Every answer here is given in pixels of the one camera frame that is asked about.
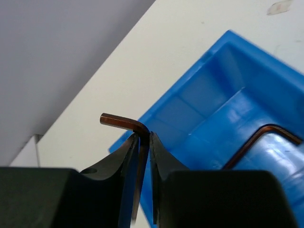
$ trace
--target blue bin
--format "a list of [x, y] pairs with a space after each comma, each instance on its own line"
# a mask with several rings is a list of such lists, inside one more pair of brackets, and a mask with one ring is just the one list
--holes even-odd
[[[219, 170], [264, 124], [278, 124], [304, 138], [304, 76], [227, 31], [139, 121], [190, 169]], [[304, 228], [303, 145], [266, 134], [235, 169], [272, 172]], [[141, 205], [153, 227], [149, 162]]]

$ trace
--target white table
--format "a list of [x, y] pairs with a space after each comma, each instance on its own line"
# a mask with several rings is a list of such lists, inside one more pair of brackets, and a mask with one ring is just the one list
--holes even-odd
[[[156, 0], [38, 143], [42, 167], [82, 170], [124, 132], [103, 112], [138, 119], [228, 29], [304, 72], [304, 3], [268, 16], [272, 0]], [[147, 227], [140, 212], [137, 227]]]

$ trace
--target hex key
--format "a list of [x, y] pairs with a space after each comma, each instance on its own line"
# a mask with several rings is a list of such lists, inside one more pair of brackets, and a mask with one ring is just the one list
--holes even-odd
[[140, 148], [138, 155], [138, 169], [137, 178], [135, 184], [135, 192], [133, 199], [133, 210], [132, 210], [132, 221], [136, 220], [137, 211], [139, 207], [139, 199], [143, 187], [143, 177], [146, 169], [148, 153], [149, 153], [149, 142], [150, 142], [150, 131], [148, 128], [139, 121], [132, 120], [129, 118], [111, 115], [107, 113], [102, 113], [100, 116], [100, 123], [108, 126], [123, 128], [126, 130], [131, 130], [137, 133], [140, 137]]
[[248, 150], [253, 146], [253, 144], [261, 137], [263, 134], [268, 132], [274, 132], [279, 134], [280, 136], [286, 138], [291, 141], [295, 145], [300, 145], [302, 143], [302, 139], [298, 136], [292, 134], [288, 130], [280, 127], [276, 124], [265, 124], [257, 129], [256, 132], [243, 144], [243, 146], [232, 156], [232, 158], [223, 166], [222, 170], [228, 170], [235, 167], [235, 165], [245, 156]]

